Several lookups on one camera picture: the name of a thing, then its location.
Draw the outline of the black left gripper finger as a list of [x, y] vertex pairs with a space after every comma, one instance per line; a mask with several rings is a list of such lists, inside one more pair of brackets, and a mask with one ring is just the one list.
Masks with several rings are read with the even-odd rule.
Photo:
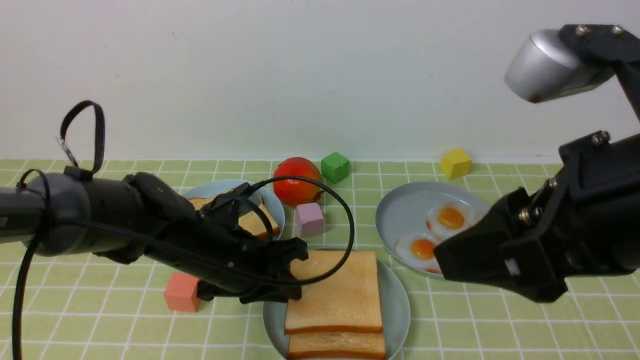
[[301, 285], [254, 285], [249, 291], [240, 296], [242, 305], [258, 302], [288, 303], [290, 300], [302, 298]]
[[265, 246], [265, 262], [272, 272], [289, 271], [295, 260], [308, 259], [307, 243], [299, 237], [271, 241]]

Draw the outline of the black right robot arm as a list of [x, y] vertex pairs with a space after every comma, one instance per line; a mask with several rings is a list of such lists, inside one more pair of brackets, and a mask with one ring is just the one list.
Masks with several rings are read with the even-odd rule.
[[435, 248], [448, 281], [504, 289], [535, 303], [568, 291], [566, 278], [639, 269], [639, 136], [603, 131], [560, 146], [563, 166], [533, 194], [506, 194], [473, 227]]

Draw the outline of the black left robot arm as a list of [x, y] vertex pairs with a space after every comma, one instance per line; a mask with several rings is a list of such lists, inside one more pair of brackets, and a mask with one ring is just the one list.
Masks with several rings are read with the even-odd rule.
[[245, 182], [196, 209], [146, 172], [122, 180], [48, 173], [1, 188], [1, 242], [29, 246], [37, 238], [39, 256], [92, 254], [122, 265], [146, 256], [196, 277], [204, 301], [299, 300], [290, 262], [306, 260], [307, 247], [242, 228], [240, 217], [258, 209], [254, 194]]

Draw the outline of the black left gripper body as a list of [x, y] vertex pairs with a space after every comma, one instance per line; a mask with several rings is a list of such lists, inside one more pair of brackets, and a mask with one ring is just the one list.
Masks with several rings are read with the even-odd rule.
[[206, 251], [198, 262], [198, 298], [211, 301], [217, 297], [240, 296], [256, 285], [295, 286], [289, 271], [272, 272], [265, 262], [265, 242], [243, 238], [229, 246]]

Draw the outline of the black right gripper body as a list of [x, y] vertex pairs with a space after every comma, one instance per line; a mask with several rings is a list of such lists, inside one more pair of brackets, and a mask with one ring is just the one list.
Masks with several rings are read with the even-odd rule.
[[504, 289], [535, 303], [568, 291], [567, 278], [639, 269], [639, 194], [576, 201], [555, 190], [533, 226], [519, 224], [521, 192], [500, 199], [472, 228], [435, 248], [446, 280]]

